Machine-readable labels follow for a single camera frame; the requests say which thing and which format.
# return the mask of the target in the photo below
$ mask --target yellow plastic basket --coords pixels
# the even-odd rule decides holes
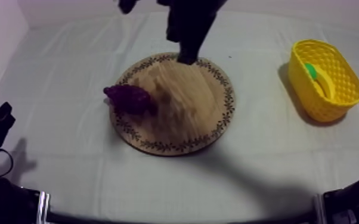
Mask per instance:
[[[332,99],[319,94],[305,63],[327,72],[335,86]],[[309,116],[319,122],[342,117],[359,102],[359,79],[341,53],[328,43],[304,40],[292,47],[288,76]]]

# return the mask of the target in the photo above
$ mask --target wooden cutting board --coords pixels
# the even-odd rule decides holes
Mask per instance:
[[[176,62],[177,54],[147,57],[117,85],[136,85],[157,103],[157,115],[132,116],[110,106],[110,119],[129,145],[153,155],[184,155],[207,147],[227,129],[235,110],[234,90],[227,75],[200,58],[192,66]]]

